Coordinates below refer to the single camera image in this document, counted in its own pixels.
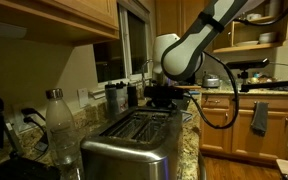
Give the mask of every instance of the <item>light switch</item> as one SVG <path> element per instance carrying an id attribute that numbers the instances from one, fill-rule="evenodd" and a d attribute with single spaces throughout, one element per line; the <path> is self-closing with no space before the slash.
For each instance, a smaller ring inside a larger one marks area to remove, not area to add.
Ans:
<path id="1" fill-rule="evenodd" d="M 77 94 L 78 94 L 78 100 L 80 102 L 80 108 L 83 108 L 89 104 L 88 91 L 86 88 L 78 89 Z"/>

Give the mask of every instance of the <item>white robotic arm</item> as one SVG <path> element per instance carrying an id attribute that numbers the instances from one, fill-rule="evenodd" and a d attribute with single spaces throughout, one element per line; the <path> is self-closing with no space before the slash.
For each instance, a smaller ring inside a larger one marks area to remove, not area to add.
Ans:
<path id="1" fill-rule="evenodd" d="M 241 13 L 251 10 L 264 0 L 211 0 L 208 6 L 183 35 L 157 37 L 154 44 L 154 72 L 172 80 L 186 80 L 203 63 L 203 50 L 212 40 Z"/>

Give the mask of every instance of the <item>wooden cabinet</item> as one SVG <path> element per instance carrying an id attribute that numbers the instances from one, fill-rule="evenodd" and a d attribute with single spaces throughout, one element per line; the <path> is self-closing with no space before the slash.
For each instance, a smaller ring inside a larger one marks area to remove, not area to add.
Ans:
<path id="1" fill-rule="evenodd" d="M 227 124 L 233 116 L 232 95 L 203 95 L 202 109 L 213 124 Z M 251 128 L 255 102 L 267 102 L 267 131 L 264 137 Z M 224 130 L 213 129 L 201 120 L 200 149 L 218 156 L 273 162 L 284 159 L 288 142 L 288 96 L 240 96 L 235 124 Z"/>
<path id="2" fill-rule="evenodd" d="M 25 40 L 53 44 L 119 37 L 116 0 L 0 0 L 0 22 L 25 28 Z"/>
<path id="3" fill-rule="evenodd" d="M 281 0 L 282 9 L 288 6 L 288 0 Z M 248 14 L 261 14 L 262 17 L 254 20 L 250 20 L 252 23 L 263 23 L 273 20 L 274 16 L 266 15 L 267 9 L 269 8 L 269 1 L 264 1 L 257 8 L 245 12 L 245 16 Z M 277 39 L 272 43 L 263 43 L 256 45 L 240 45 L 238 43 L 248 42 L 248 41 L 258 41 L 260 34 L 268 32 L 277 32 Z M 226 26 L 225 30 L 217 36 L 213 41 L 213 52 L 234 52 L 243 51 L 250 49 L 262 49 L 262 48 L 272 48 L 283 46 L 284 42 L 288 39 L 288 16 L 283 18 L 278 23 L 269 26 L 251 26 L 244 25 L 240 22 L 232 22 Z"/>
<path id="4" fill-rule="evenodd" d="M 208 0 L 156 0 L 156 35 L 175 33 L 181 37 Z"/>

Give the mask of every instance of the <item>window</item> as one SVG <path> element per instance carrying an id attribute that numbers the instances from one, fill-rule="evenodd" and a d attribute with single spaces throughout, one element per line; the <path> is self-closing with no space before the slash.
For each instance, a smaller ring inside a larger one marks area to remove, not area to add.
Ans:
<path id="1" fill-rule="evenodd" d="M 122 5 L 118 12 L 120 39 L 93 45 L 99 83 L 140 79 L 142 65 L 148 59 L 149 21 Z"/>

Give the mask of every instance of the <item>kettle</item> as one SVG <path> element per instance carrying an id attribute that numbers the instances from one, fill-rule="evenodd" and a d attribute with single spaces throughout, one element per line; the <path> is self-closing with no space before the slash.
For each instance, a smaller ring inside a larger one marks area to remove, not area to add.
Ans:
<path id="1" fill-rule="evenodd" d="M 220 79 L 214 74 L 205 74 L 202 80 L 203 88 L 218 88 L 220 86 Z"/>

